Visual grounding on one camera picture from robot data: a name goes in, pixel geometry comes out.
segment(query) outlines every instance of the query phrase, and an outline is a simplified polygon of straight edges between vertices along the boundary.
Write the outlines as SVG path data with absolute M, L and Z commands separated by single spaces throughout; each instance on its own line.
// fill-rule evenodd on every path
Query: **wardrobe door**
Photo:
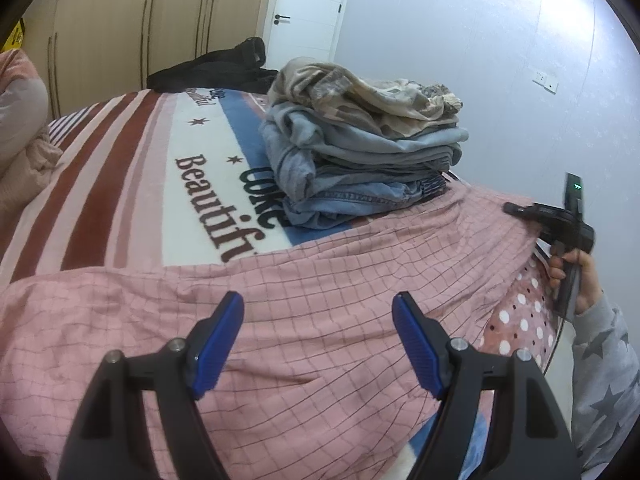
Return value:
M 202 54 L 210 0 L 153 0 L 149 73 Z
M 257 35 L 262 0 L 214 0 L 208 16 L 206 50 L 231 48 Z
M 53 81 L 53 21 L 57 0 L 33 0 L 25 11 L 24 41 L 22 49 L 38 70 L 49 93 L 49 116 L 52 120 L 58 115 L 55 84 Z
M 143 88 L 151 0 L 58 0 L 53 36 L 60 111 Z

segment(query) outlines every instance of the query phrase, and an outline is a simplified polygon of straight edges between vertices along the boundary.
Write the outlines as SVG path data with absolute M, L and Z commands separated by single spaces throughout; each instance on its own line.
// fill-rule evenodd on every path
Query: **star pattern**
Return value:
M 593 341 L 589 343 L 587 348 L 584 350 L 584 354 L 582 354 L 582 360 L 584 361 L 587 357 L 591 355 L 600 356 L 602 359 L 602 345 L 607 340 L 607 337 L 613 332 L 613 329 L 610 328 L 605 330 L 604 332 L 600 332 Z
M 640 370 L 638 370 L 638 372 L 636 373 L 636 376 L 631 381 L 631 384 L 629 385 L 629 389 L 635 388 L 638 385 L 640 385 Z
M 609 445 L 618 436 L 618 433 L 620 433 L 621 430 L 622 430 L 622 427 L 620 426 L 620 423 L 616 422 L 616 426 L 615 428 L 613 428 L 613 434 L 611 435 L 611 438 L 609 440 L 604 441 L 598 447 L 602 449 L 603 447 L 606 447 L 607 445 Z
M 596 418 L 594 420 L 594 422 L 600 420 L 603 416 L 610 416 L 613 414 L 613 409 L 616 405 L 616 402 L 618 402 L 618 399 L 620 397 L 622 397 L 622 395 L 624 394 L 624 390 L 622 390 L 619 393 L 616 393 L 615 395 L 612 393 L 611 391 L 611 386 L 607 386 L 607 391 L 604 394 L 604 397 L 602 398 L 602 400 L 599 400 L 598 402 L 594 402 L 591 407 L 596 410 L 598 413 L 596 414 Z

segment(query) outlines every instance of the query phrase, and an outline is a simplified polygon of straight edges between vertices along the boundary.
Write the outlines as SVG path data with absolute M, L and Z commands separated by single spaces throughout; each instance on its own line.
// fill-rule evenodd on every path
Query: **human hand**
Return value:
M 566 278 L 562 264 L 568 262 L 570 264 L 578 263 L 582 267 L 582 275 L 580 277 L 580 291 L 578 298 L 575 300 L 575 313 L 582 314 L 590 307 L 598 303 L 602 297 L 602 288 L 598 280 L 596 271 L 596 262 L 593 256 L 584 251 L 571 251 L 562 258 L 555 254 L 549 260 L 549 275 L 551 276 L 551 287 L 558 288 L 560 281 Z

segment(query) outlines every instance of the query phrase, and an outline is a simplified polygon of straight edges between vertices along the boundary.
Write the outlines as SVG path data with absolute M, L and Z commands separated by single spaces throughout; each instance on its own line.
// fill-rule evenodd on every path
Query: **person's arm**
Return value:
M 609 463 L 640 415 L 640 366 L 622 313 L 611 306 L 586 253 L 562 259 L 580 263 L 582 279 L 574 319 L 572 439 L 583 471 Z M 564 278 L 552 258 L 552 286 Z

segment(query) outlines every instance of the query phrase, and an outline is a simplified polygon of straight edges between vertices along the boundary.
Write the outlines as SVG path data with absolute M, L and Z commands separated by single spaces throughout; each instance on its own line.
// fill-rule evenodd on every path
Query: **gray star-print sleeve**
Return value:
M 609 463 L 640 414 L 640 367 L 622 313 L 603 298 L 574 320 L 572 437 L 583 471 Z

